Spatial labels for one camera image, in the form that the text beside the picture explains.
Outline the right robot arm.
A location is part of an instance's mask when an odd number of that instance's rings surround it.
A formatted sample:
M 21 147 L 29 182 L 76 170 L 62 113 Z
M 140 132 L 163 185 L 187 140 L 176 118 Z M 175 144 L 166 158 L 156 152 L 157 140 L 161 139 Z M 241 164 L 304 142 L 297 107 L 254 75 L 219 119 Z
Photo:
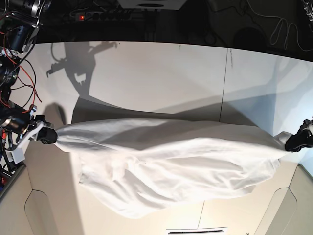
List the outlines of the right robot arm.
M 43 115 L 34 116 L 39 99 L 36 76 L 22 67 L 34 49 L 41 26 L 41 17 L 50 7 L 49 0 L 5 0 L 0 12 L 0 127 L 5 150 L 16 150 L 23 141 L 55 143 L 57 135 Z M 22 106 L 10 101 L 13 85 L 22 71 L 30 79 L 31 95 Z

